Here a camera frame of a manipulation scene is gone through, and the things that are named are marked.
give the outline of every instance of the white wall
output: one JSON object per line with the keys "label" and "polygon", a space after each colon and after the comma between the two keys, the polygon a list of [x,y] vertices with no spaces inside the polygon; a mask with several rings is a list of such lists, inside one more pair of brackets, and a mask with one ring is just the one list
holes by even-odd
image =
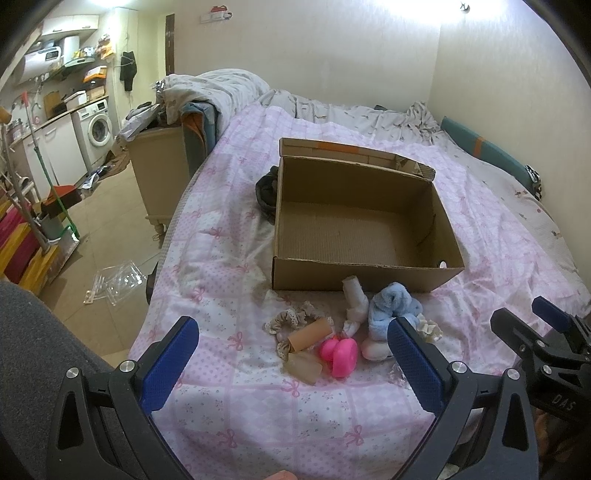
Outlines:
{"label": "white wall", "polygon": [[521,0],[489,2],[442,25],[428,107],[540,172],[543,203],[591,287],[591,89]]}
{"label": "white wall", "polygon": [[250,70],[272,87],[333,103],[407,109],[427,100],[438,0],[241,0],[200,24],[211,1],[175,3],[176,73]]}

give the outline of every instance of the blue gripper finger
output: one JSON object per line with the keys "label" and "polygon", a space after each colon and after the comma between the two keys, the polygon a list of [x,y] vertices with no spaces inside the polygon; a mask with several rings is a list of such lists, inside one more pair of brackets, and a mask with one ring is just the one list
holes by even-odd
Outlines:
{"label": "blue gripper finger", "polygon": [[191,317],[181,317],[180,321],[184,321],[182,327],[144,378],[140,405],[146,415],[164,407],[199,343],[197,322]]}
{"label": "blue gripper finger", "polygon": [[549,300],[544,297],[536,297],[531,302],[531,311],[538,317],[550,325],[558,333],[564,333],[572,325],[570,315],[560,310]]}
{"label": "blue gripper finger", "polygon": [[407,320],[399,317],[390,322],[388,346],[423,410],[438,417],[445,409],[443,380],[400,322]]}

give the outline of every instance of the washing machine door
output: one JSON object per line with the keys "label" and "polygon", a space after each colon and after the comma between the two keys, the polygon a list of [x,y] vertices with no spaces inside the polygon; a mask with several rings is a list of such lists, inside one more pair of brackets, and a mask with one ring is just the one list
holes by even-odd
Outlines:
{"label": "washing machine door", "polygon": [[88,139],[95,147],[104,147],[111,140],[111,120],[105,113],[95,115],[90,120]]}

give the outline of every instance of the plastic packaging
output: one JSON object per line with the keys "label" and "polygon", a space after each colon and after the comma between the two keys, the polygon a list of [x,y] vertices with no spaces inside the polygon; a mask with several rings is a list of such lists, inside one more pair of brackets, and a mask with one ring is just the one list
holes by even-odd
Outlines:
{"label": "plastic packaging", "polygon": [[285,369],[298,380],[314,385],[322,373],[322,364],[310,352],[290,353]]}
{"label": "plastic packaging", "polygon": [[90,304],[95,300],[108,298],[114,307],[125,300],[135,287],[144,284],[146,279],[132,261],[103,268],[96,273],[92,289],[86,292],[84,303]]}

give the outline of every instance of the toilet paper roll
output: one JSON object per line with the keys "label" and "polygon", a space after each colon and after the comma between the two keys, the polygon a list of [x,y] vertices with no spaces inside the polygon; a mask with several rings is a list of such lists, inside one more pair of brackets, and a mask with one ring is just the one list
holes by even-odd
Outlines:
{"label": "toilet paper roll", "polygon": [[320,342],[323,338],[333,333],[332,326],[325,317],[321,317],[315,322],[306,325],[302,330],[297,330],[292,333],[287,340],[291,344],[293,352],[300,352],[308,347],[311,347],[316,342]]}

